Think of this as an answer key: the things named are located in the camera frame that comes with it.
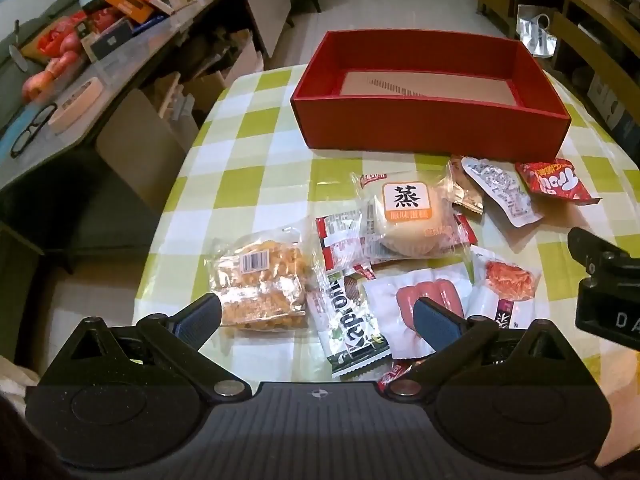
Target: red snack bag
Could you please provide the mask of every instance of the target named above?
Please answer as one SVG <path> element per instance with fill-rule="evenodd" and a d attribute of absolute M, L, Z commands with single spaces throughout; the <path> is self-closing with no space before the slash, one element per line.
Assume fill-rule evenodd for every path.
<path fill-rule="evenodd" d="M 417 361 L 411 361 L 411 359 L 402 359 L 394 361 L 394 365 L 386 374 L 378 379 L 378 389 L 384 392 L 386 386 L 396 379 L 402 377 L 405 373 L 411 370 L 413 367 L 420 365 L 424 362 L 424 359 L 418 359 Z"/>
<path fill-rule="evenodd" d="M 565 158 L 553 162 L 517 163 L 516 170 L 533 193 L 569 200 L 575 205 L 597 204 L 575 174 L 574 165 Z"/>

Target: green and white checkered tablecloth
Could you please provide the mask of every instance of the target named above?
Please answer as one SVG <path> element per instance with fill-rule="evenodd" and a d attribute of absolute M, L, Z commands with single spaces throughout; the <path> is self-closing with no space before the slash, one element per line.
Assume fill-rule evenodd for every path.
<path fill-rule="evenodd" d="M 351 172 L 389 173 L 446 163 L 446 156 L 308 149 L 289 103 L 304 69 L 248 75 L 220 96 L 164 208 L 134 321 L 155 312 L 174 314 L 208 292 L 204 259 L 213 238 L 235 240 L 308 215 L 353 208 Z M 601 202 L 583 207 L 551 203 L 542 222 L 519 229 L 488 198 L 480 223 L 469 216 L 479 245 L 524 267 L 543 269 L 537 314 L 559 326 L 613 407 L 612 430 L 600 457 L 606 463 L 640 445 L 638 354 L 575 328 L 577 287 L 585 273 L 569 256 L 566 233 L 583 226 L 640 256 L 640 171 L 582 105 L 553 83 L 572 117 L 561 156 L 572 161 Z M 220 329 L 201 352 L 254 386 L 331 380 L 312 330 L 247 334 Z"/>

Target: eyeglasses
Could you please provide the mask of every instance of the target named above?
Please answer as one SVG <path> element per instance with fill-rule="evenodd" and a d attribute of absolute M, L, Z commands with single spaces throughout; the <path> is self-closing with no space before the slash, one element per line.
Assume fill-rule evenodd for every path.
<path fill-rule="evenodd" d="M 29 144 L 36 138 L 38 132 L 49 121 L 53 113 L 58 109 L 58 105 L 52 103 L 43 108 L 32 120 L 29 126 L 15 139 L 14 145 L 11 148 L 11 158 L 16 158 L 20 155 Z"/>

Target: red box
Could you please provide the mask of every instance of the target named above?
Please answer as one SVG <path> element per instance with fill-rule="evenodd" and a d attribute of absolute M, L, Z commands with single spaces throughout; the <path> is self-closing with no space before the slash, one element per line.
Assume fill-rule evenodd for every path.
<path fill-rule="evenodd" d="M 556 158 L 571 123 L 519 41 L 439 30 L 328 32 L 293 92 L 310 148 Z"/>

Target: floor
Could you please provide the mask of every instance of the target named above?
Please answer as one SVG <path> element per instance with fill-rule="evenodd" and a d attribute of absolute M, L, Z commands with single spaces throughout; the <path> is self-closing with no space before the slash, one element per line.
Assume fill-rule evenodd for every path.
<path fill-rule="evenodd" d="M 285 25 L 267 69 L 308 62 L 328 30 L 435 28 L 500 35 L 476 13 L 476 0 L 321 0 L 321 5 L 319 14 L 310 1 L 296 5 L 295 28 Z M 89 258 L 76 262 L 73 275 L 54 269 L 41 291 L 34 370 L 46 370 L 83 317 L 101 316 L 109 326 L 130 324 L 144 263 L 140 256 Z"/>

